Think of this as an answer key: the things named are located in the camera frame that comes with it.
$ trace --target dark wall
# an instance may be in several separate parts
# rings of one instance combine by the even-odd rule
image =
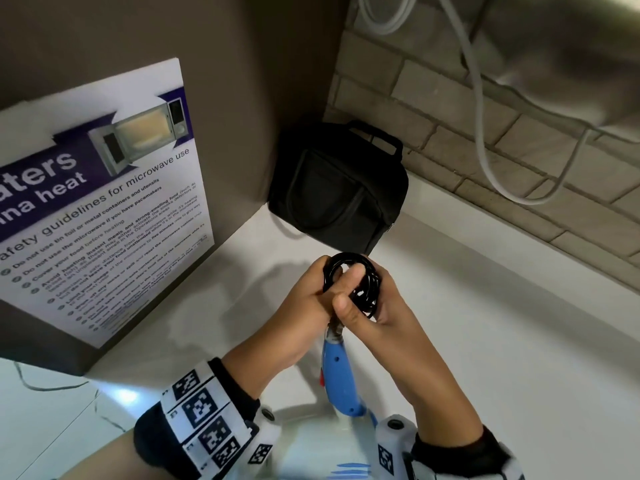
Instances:
[[[324,111],[347,6],[348,0],[3,0],[0,107],[180,58],[219,246],[265,201],[280,129]],[[76,374],[135,325],[96,351],[16,313],[0,303],[0,355]]]

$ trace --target person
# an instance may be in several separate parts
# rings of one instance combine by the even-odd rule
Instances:
[[[413,464],[426,466],[428,472],[414,474],[415,478],[433,479],[440,474],[448,479],[524,480],[511,453],[484,427],[387,270],[374,263],[381,286],[378,313],[372,321],[349,298],[364,277],[364,266],[350,267],[323,293],[327,259],[321,257],[308,268],[258,331],[222,359],[208,362],[242,418],[254,419],[265,387],[308,352],[335,314],[388,371],[415,411],[417,435],[411,455]],[[199,478],[175,428],[167,426],[165,412],[156,404],[133,430],[87,457],[61,480]]]

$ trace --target black bag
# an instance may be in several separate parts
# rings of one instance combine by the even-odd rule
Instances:
[[[393,155],[350,128],[395,147]],[[400,214],[409,186],[402,142],[362,121],[318,123],[284,133],[269,209],[340,251],[369,254]]]

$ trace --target coiled white cable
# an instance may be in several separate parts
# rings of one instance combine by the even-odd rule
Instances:
[[[580,135],[580,139],[573,147],[573,151],[569,160],[562,170],[560,177],[558,177],[555,185],[549,192],[539,198],[525,198],[514,195],[509,192],[498,180],[495,176],[491,163],[489,163],[489,159],[486,156],[486,151],[484,149],[484,94],[483,94],[483,82],[482,76],[480,75],[480,68],[476,60],[476,56],[474,54],[473,48],[471,47],[471,42],[469,41],[469,37],[467,35],[467,31],[465,30],[465,26],[460,19],[460,15],[456,11],[455,7],[451,0],[438,0],[444,13],[449,18],[449,23],[453,28],[453,31],[458,38],[458,42],[460,43],[460,48],[462,49],[462,53],[465,56],[465,60],[467,62],[467,67],[469,69],[469,75],[471,77],[471,85],[473,87],[474,96],[476,99],[476,119],[475,124],[476,127],[474,129],[474,135],[476,140],[476,154],[478,157],[478,161],[480,162],[480,167],[489,180],[491,182],[493,188],[495,188],[501,195],[507,197],[510,201],[514,201],[523,205],[540,205],[542,203],[549,202],[551,199],[556,197],[560,189],[564,185],[564,182],[569,175],[569,171],[571,170],[573,164],[580,153],[580,150],[587,142],[587,139],[591,133],[591,130],[586,128],[582,135]],[[377,22],[372,14],[371,3],[369,0],[358,0],[360,5],[360,12],[362,14],[362,18],[370,28],[373,33],[379,35],[388,35],[398,30],[400,26],[406,21],[407,17],[411,14],[411,11],[415,5],[416,0],[402,0],[400,2],[400,7],[395,15],[389,19],[388,22]]]

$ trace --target coiled black cable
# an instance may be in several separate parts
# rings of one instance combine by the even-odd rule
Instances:
[[[380,295],[380,276],[364,256],[357,253],[339,253],[329,258],[324,265],[323,291],[329,290],[333,284],[333,277],[343,264],[352,266],[356,263],[364,265],[365,275],[360,284],[349,295],[354,305],[367,317],[371,318],[378,307],[378,295]]]

